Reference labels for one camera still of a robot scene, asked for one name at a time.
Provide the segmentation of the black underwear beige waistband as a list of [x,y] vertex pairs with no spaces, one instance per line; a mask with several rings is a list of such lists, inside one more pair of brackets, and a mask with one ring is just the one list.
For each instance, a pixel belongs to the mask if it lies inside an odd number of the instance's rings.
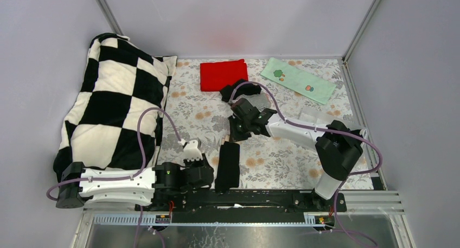
[[219,164],[215,179],[215,191],[225,193],[239,187],[240,145],[225,141],[220,148]]

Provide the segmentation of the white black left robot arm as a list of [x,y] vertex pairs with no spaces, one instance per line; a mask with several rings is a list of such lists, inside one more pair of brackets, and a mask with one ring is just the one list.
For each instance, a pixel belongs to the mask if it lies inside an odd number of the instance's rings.
[[75,162],[61,179],[56,198],[56,207],[60,209],[116,202],[160,211],[182,194],[210,189],[214,169],[205,156],[195,161],[184,160],[184,164],[164,162],[143,171],[99,170]]

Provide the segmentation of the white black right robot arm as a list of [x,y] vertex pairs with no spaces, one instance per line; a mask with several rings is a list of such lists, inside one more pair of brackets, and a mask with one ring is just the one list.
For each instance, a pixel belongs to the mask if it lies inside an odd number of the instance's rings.
[[311,204],[318,211],[332,205],[333,195],[363,154],[364,130],[350,130],[339,120],[319,125],[289,120],[273,109],[259,111],[244,98],[232,103],[231,110],[231,135],[236,141],[264,135],[288,139],[317,152],[324,173],[314,187]]

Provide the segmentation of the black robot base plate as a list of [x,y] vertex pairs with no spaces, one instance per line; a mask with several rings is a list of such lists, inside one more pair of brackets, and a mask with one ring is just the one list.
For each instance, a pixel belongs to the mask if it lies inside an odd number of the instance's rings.
[[147,212],[197,211],[218,207],[283,208],[289,212],[346,212],[343,194],[337,199],[325,200],[311,190],[231,189],[217,193],[213,189],[200,189],[182,194],[155,194],[152,204],[144,206]]

